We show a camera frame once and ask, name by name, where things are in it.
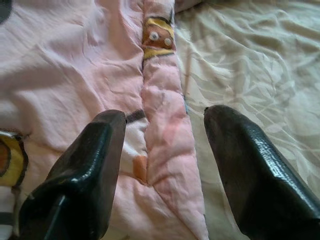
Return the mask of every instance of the bed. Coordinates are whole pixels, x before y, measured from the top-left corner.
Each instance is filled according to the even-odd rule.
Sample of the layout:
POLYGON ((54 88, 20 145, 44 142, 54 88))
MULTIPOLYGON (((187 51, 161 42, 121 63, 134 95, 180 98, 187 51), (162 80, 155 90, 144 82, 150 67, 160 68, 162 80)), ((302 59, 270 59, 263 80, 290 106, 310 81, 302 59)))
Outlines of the bed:
POLYGON ((319 13, 319 1, 235 0, 207 1, 176 15, 210 239, 247 238, 226 201, 203 125, 205 107, 224 104, 257 123, 320 197, 319 13))
MULTIPOLYGON (((173 0, 13 3, 0 129, 22 134, 29 156, 17 209, 96 114, 118 109, 139 117, 103 239, 248 239, 205 132, 216 104, 262 127, 320 197, 319 1, 199 2, 177 1, 174 36, 173 0)), ((0 212, 13 212, 11 189, 0 193, 0 212)))

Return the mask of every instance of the pink fabric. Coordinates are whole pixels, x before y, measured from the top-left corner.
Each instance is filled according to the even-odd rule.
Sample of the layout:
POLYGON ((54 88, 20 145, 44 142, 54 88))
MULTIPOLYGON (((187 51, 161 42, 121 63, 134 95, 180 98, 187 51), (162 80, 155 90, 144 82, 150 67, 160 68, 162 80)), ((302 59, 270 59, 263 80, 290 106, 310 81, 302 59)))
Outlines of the pink fabric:
POLYGON ((119 176, 111 225, 138 239, 208 239, 175 55, 143 61, 145 17, 173 0, 14 1, 0 26, 0 128, 28 135, 21 201, 99 112, 144 109, 147 184, 119 176))

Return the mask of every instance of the orange patch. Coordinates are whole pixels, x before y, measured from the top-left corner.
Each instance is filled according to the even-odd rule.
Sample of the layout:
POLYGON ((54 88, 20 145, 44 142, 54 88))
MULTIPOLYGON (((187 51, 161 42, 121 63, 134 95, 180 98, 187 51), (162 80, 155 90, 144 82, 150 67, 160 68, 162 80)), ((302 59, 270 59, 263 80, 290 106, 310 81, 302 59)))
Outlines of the orange patch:
POLYGON ((147 182, 147 157, 136 156, 133 159, 133 174, 144 183, 147 182))

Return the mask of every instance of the pink quilt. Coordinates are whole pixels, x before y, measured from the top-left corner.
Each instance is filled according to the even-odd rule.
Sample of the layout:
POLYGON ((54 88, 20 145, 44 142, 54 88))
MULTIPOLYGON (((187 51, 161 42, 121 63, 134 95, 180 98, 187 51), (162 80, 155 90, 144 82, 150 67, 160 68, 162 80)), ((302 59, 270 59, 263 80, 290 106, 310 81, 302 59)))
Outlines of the pink quilt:
POLYGON ((18 205, 96 114, 117 109, 130 121, 110 225, 208 239, 173 18, 174 0, 14 1, 0 26, 0 129, 25 136, 18 205))

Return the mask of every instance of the yellow patch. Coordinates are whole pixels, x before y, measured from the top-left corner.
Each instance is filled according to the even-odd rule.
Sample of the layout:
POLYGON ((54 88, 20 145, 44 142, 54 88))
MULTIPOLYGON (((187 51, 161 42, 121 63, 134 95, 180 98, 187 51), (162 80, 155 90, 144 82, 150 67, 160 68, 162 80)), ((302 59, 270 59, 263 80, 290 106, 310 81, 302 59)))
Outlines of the yellow patch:
POLYGON ((27 164, 28 158, 22 141, 7 132, 0 132, 0 186, 19 185, 27 164))

